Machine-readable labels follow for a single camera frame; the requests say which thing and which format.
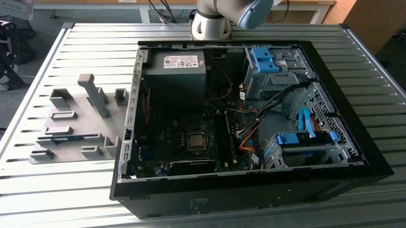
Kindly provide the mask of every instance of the metal table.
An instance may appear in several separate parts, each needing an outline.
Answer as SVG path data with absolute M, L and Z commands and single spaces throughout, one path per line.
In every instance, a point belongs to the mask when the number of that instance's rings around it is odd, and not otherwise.
M 403 227 L 404 92 L 348 29 L 335 25 L 233 27 L 233 39 L 311 40 L 395 175 L 329 201 L 271 209 L 138 220 L 109 201 L 113 161 L 31 165 L 27 156 L 50 110 L 52 89 L 84 93 L 80 73 L 104 92 L 129 88 L 138 40 L 186 40 L 188 25 L 65 24 L 0 142 L 0 226 Z

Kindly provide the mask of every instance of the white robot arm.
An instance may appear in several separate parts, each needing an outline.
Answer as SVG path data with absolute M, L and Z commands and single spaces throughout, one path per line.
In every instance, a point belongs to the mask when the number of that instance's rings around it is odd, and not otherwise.
M 253 29 L 263 22 L 273 0 L 197 0 L 190 34 L 197 40 L 222 40 L 229 37 L 230 20 L 243 29 Z

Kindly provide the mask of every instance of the black cable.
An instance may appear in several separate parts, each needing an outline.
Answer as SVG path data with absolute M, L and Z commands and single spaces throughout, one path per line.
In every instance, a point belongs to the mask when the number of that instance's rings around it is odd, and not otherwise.
M 272 24 L 275 23 L 283 23 L 284 22 L 284 19 L 287 17 L 287 13 L 289 12 L 289 0 L 285 0 L 285 11 L 284 11 L 284 16 L 280 20 L 276 20 L 275 22 L 272 22 Z
M 176 20 L 174 20 L 173 14 L 172 14 L 172 10 L 170 10 L 169 4 L 166 3 L 165 0 L 160 0 L 160 2 L 162 3 L 162 5 L 164 5 L 166 11 L 168 11 L 169 14 L 170 14 L 172 22 L 176 23 Z
M 237 135 L 240 136 L 240 135 L 245 134 L 251 128 L 256 127 L 256 125 L 260 123 L 260 121 L 261 121 L 263 118 L 264 118 L 263 113 L 264 113 L 265 111 L 269 111 L 273 107 L 276 107 L 276 106 L 281 103 L 284 96 L 285 96 L 292 90 L 299 89 L 299 88 L 308 87 L 309 84 L 311 84 L 311 82 L 308 82 L 308 81 L 300 82 L 300 83 L 296 84 L 296 85 L 288 86 L 284 90 L 281 90 L 279 93 L 276 93 L 276 94 L 272 96 L 272 98 L 267 100 L 267 102 L 264 103 L 264 105 L 261 106 L 261 108 L 257 110 L 255 119 L 253 119 L 252 123 L 249 124 L 249 126 L 245 127 L 245 128 L 237 133 Z
M 150 4 L 150 6 L 152 6 L 154 12 L 157 13 L 157 15 L 158 15 L 160 17 L 162 17 L 161 13 L 160 13 L 158 10 L 156 9 L 156 7 L 154 7 L 153 3 L 150 2 L 150 0 L 148 0 L 148 2 L 149 2 L 149 4 Z
M 177 16 L 176 20 L 180 18 L 180 16 L 181 16 L 182 12 L 184 12 L 184 9 L 181 10 L 181 12 L 180 12 L 180 14 L 178 14 L 178 16 Z

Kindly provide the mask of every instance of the blue plastic tab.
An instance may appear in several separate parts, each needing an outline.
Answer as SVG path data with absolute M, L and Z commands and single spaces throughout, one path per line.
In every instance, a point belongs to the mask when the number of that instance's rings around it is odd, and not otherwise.
M 281 145 L 283 144 L 283 141 L 281 141 L 281 138 L 279 135 L 276 135 L 276 142 L 277 142 L 277 145 Z
M 299 139 L 295 133 L 283 133 L 280 134 L 283 144 L 299 144 Z
M 312 131 L 312 126 L 309 121 L 309 111 L 307 108 L 300 108 L 299 111 L 299 131 L 304 131 L 303 116 L 304 116 L 305 131 L 309 134 L 309 138 L 313 138 L 316 135 Z
M 336 136 L 335 132 L 329 132 L 329 137 L 331 137 L 333 142 L 337 141 L 337 136 Z
M 267 47 L 253 47 L 252 51 L 252 59 L 257 66 L 259 73 L 277 73 L 279 67 L 275 65 L 272 57 L 273 55 L 269 53 Z
M 264 153 L 264 158 L 267 157 L 267 153 L 271 151 L 271 148 L 268 147 Z

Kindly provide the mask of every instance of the floor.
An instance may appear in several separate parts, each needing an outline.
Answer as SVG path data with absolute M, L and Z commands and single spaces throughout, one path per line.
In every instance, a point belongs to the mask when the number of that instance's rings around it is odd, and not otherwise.
M 60 28 L 65 22 L 77 23 L 140 23 L 137 10 L 57 10 L 57 18 L 49 18 L 48 10 L 34 10 L 34 17 L 30 21 L 36 35 L 27 40 L 36 54 L 34 59 L 18 66 L 18 75 L 26 84 L 30 84 L 38 71 L 48 50 L 53 44 Z M 173 16 L 178 23 L 188 22 L 188 11 L 173 10 Z M 157 14 L 150 11 L 152 23 L 160 23 Z M 401 43 L 391 39 L 376 55 L 379 61 L 389 62 L 387 71 L 406 88 L 406 41 Z M 0 128 L 5 128 L 11 120 L 15 109 L 23 98 L 27 88 L 0 92 Z

